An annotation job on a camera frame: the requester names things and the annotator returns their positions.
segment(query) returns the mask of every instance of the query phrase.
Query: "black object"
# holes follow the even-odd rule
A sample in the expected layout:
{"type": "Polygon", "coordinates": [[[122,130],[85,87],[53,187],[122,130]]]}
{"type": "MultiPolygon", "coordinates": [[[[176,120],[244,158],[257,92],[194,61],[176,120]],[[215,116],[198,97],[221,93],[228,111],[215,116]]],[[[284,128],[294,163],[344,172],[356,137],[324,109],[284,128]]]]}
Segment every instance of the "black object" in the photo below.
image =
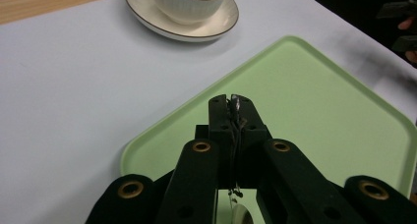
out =
{"type": "Polygon", "coordinates": [[[220,95],[208,113],[174,171],[117,179],[87,223],[215,223],[217,191],[240,188],[257,190],[266,223],[417,223],[417,207],[383,181],[328,181],[294,143],[272,138],[250,99],[220,95]]]}
{"type": "Polygon", "coordinates": [[[417,51],[417,35],[400,36],[393,44],[392,50],[401,52],[408,50],[417,51]]]}
{"type": "MultiPolygon", "coordinates": [[[[351,25],[362,30],[375,41],[391,49],[397,38],[409,34],[397,28],[405,17],[396,16],[390,19],[376,19],[384,4],[408,0],[316,0],[351,25]]],[[[393,51],[408,62],[404,53],[393,51]]]]}

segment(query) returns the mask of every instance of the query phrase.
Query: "saucer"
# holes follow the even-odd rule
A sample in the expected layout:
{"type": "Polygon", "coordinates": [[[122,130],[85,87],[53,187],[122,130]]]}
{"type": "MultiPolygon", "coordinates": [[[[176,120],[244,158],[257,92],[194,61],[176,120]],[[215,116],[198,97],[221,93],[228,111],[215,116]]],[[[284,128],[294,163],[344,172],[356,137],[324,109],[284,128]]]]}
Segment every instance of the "saucer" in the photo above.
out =
{"type": "Polygon", "coordinates": [[[208,20],[192,25],[179,25],[163,14],[153,0],[126,0],[138,20],[147,28],[166,37],[203,42],[220,38],[231,30],[239,18],[234,0],[223,0],[220,8],[208,20]]]}

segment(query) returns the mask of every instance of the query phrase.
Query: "gold rim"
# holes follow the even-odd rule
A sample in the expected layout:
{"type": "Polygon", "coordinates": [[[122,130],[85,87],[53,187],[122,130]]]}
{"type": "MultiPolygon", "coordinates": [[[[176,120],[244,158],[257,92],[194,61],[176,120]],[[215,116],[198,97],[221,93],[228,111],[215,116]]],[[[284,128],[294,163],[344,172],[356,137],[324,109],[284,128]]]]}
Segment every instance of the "gold rim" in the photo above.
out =
{"type": "Polygon", "coordinates": [[[384,188],[370,181],[361,181],[359,189],[363,194],[374,199],[386,200],[389,198],[389,193],[384,188]]]}
{"type": "Polygon", "coordinates": [[[138,181],[129,181],[123,183],[119,190],[117,191],[117,195],[119,195],[122,198],[132,198],[136,197],[141,194],[141,192],[144,190],[144,184],[138,181]]]}

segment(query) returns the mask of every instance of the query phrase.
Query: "screw hole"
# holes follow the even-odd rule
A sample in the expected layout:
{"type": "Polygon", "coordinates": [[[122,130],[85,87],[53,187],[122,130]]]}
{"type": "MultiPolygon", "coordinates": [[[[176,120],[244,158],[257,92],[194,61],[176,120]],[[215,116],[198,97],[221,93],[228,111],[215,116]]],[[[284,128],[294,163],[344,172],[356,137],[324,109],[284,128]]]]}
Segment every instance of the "screw hole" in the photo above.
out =
{"type": "Polygon", "coordinates": [[[275,142],[272,146],[276,150],[278,150],[279,152],[287,152],[287,151],[290,150],[290,147],[287,144],[283,143],[283,142],[275,142]]]}
{"type": "Polygon", "coordinates": [[[193,150],[196,152],[206,152],[209,151],[210,146],[206,142],[196,142],[193,144],[193,150]]]}
{"type": "Polygon", "coordinates": [[[177,210],[177,215],[180,218],[189,218],[191,216],[193,216],[194,214],[194,209],[192,206],[186,205],[186,206],[182,206],[180,208],[178,208],[177,210]]]}
{"type": "Polygon", "coordinates": [[[361,181],[359,188],[363,194],[374,199],[385,200],[389,198],[388,192],[373,182],[361,181]]]}
{"type": "Polygon", "coordinates": [[[117,194],[122,198],[138,196],[144,190],[144,184],[138,181],[125,182],[119,187],[117,194]]]}

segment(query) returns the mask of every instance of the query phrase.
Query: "light green tray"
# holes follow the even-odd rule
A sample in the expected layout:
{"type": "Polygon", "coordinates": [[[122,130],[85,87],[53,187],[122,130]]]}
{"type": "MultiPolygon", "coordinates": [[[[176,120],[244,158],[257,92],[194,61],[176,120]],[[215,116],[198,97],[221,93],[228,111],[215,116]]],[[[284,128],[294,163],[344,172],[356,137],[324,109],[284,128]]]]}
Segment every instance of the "light green tray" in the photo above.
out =
{"type": "MultiPolygon", "coordinates": [[[[272,136],[294,142],[329,180],[343,186],[348,177],[368,175],[409,195],[415,126],[295,36],[283,37],[133,139],[122,155],[122,175],[156,180],[172,170],[195,126],[209,122],[209,99],[232,93],[252,99],[272,136]]],[[[244,194],[241,202],[255,223],[263,223],[255,192],[244,194]]],[[[229,214],[221,193],[217,223],[230,223],[229,214]]]]}

